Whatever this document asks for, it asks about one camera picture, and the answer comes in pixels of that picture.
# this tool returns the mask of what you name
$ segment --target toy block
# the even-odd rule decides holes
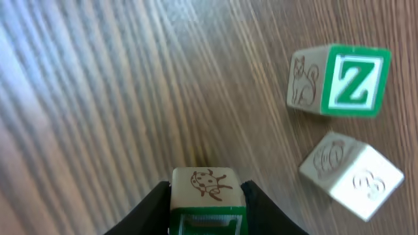
[[[170,234],[248,234],[245,196],[232,169],[174,169]]]
[[[299,172],[364,221],[404,179],[373,147],[333,132],[320,141]]]
[[[375,117],[383,102],[391,52],[330,44],[292,56],[287,105],[327,116]]]

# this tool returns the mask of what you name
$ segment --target brown wood grain surface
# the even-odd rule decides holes
[[[393,53],[376,119],[285,105],[289,61]],[[418,234],[413,0],[0,0],[0,234],[102,234],[177,166],[229,166],[310,234]],[[297,174],[329,130],[405,173],[369,223]]]

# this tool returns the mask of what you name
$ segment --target animal drawing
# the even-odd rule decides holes
[[[316,96],[316,82],[319,77],[319,68],[313,64],[305,72],[305,57],[295,59],[293,67],[293,97],[292,103],[310,106]]]
[[[313,165],[319,179],[324,179],[339,169],[344,158],[344,146],[344,141],[335,140],[315,152]]]
[[[232,189],[232,187],[219,184],[220,180],[227,177],[226,175],[215,177],[213,176],[214,173],[210,169],[208,169],[208,171],[209,174],[205,172],[194,172],[191,176],[190,182],[194,188],[201,192],[201,196],[208,193],[213,199],[221,202],[222,199],[216,196],[221,193],[221,188]]]

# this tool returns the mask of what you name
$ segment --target wood grain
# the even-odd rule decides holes
[[[371,1],[0,1],[0,231],[102,234],[177,166],[230,166],[310,234],[418,234],[418,6]],[[289,60],[393,53],[376,119],[285,105]],[[329,130],[406,180],[369,223],[298,165]]]

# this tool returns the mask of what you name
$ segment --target cube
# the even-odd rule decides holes
[[[327,116],[374,117],[382,105],[391,52],[330,44],[292,56],[287,105]]]
[[[399,169],[368,144],[333,132],[320,141],[299,172],[364,221],[404,179]]]
[[[245,196],[232,169],[176,168],[171,185],[170,234],[248,234]]]

